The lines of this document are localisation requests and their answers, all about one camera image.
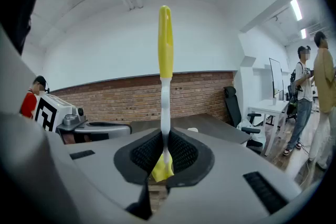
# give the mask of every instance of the brick wall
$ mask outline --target brick wall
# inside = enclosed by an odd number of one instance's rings
[[[225,86],[233,86],[232,72],[174,74],[171,81],[171,117],[208,113],[228,121]],[[52,94],[82,107],[88,120],[129,123],[160,119],[159,76],[97,82]]]

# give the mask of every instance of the fluorescent light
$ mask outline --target fluorescent light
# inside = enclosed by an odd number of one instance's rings
[[[302,30],[301,30],[301,36],[302,36],[302,39],[304,39],[304,38],[307,37],[307,34],[306,34],[306,30],[305,30],[305,29],[302,29]]]
[[[302,19],[302,15],[301,15],[301,11],[300,11],[300,7],[298,4],[297,0],[292,0],[290,2],[290,4],[292,5],[294,12],[295,12],[295,16],[296,16],[296,20],[301,20]]]

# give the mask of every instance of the white table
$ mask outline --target white table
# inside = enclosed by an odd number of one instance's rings
[[[263,121],[263,127],[265,130],[265,124],[266,124],[266,114],[271,115],[275,117],[274,126],[272,130],[271,139],[269,140],[269,143],[267,145],[267,149],[265,152],[265,155],[267,156],[269,154],[269,151],[271,150],[271,147],[273,145],[273,141],[277,132],[278,124],[280,117],[283,115],[285,118],[282,121],[281,129],[280,131],[283,132],[285,130],[285,122],[286,122],[286,116],[287,116],[287,109],[288,109],[288,101],[280,101],[277,100],[276,104],[273,105],[273,100],[262,100],[259,103],[256,103],[255,105],[250,106],[249,113],[263,113],[264,114],[264,121]]]

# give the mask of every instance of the red shirt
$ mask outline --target red shirt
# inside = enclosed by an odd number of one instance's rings
[[[25,100],[23,100],[23,103],[21,106],[21,114],[23,116],[26,116],[27,118],[32,119],[33,114],[31,112],[35,110],[36,103],[37,103],[37,99],[30,89],[30,91],[27,92]]]

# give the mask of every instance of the whiteboard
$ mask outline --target whiteboard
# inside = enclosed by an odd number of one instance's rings
[[[272,77],[273,77],[273,85],[274,85],[274,95],[283,91],[284,85],[282,80],[282,71],[280,62],[269,58],[271,63]]]

